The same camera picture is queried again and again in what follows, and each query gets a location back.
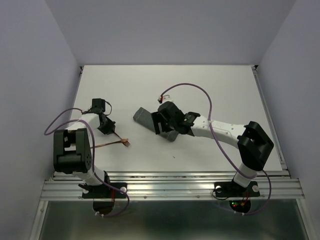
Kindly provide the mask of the grey cloth napkin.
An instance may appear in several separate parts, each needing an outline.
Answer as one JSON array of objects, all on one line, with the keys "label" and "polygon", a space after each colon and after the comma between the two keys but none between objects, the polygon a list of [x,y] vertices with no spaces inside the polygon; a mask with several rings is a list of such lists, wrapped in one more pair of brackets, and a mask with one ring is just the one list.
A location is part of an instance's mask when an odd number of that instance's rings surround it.
[{"label": "grey cloth napkin", "polygon": [[[145,108],[140,107],[133,115],[133,120],[139,125],[143,126],[144,128],[155,133],[152,114]],[[161,132],[157,136],[162,137],[169,142],[174,142],[177,139],[178,135],[179,133],[177,131],[170,131],[170,132]]]}]

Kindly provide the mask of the copper fork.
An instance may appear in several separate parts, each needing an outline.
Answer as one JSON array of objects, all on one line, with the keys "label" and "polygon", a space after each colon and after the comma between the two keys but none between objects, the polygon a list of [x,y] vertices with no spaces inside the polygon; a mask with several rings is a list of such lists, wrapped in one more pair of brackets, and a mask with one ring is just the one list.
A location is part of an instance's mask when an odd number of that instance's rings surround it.
[{"label": "copper fork", "polygon": [[108,142],[108,143],[103,143],[103,144],[96,145],[95,148],[102,148],[102,147],[110,146],[110,145],[114,145],[114,144],[122,144],[125,147],[129,147],[131,145],[129,143],[128,139],[124,138],[124,139],[121,139],[121,140],[118,140],[118,141],[113,141],[113,142]]}]

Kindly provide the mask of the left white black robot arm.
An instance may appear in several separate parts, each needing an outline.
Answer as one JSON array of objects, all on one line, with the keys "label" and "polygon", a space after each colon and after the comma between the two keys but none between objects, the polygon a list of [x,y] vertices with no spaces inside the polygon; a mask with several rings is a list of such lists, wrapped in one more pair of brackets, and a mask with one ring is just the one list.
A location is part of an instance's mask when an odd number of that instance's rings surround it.
[{"label": "left white black robot arm", "polygon": [[73,175],[83,181],[83,198],[105,198],[111,193],[108,174],[94,164],[90,139],[93,130],[104,135],[114,133],[116,122],[105,113],[110,103],[102,98],[94,98],[91,107],[82,112],[79,119],[69,121],[65,129],[53,132],[53,166],[59,173]]}]

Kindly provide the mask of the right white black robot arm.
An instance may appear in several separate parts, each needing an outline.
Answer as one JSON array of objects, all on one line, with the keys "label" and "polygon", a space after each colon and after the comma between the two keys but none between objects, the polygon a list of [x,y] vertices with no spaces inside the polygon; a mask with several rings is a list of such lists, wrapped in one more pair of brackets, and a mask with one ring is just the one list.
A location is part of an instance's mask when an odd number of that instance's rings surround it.
[{"label": "right white black robot arm", "polygon": [[274,148],[274,143],[255,121],[248,124],[230,124],[211,121],[196,112],[183,113],[173,102],[161,104],[156,112],[151,113],[155,133],[176,131],[181,135],[203,137],[225,143],[239,150],[242,160],[240,167],[235,167],[236,174],[230,182],[231,192],[242,195],[258,172],[264,166]]}]

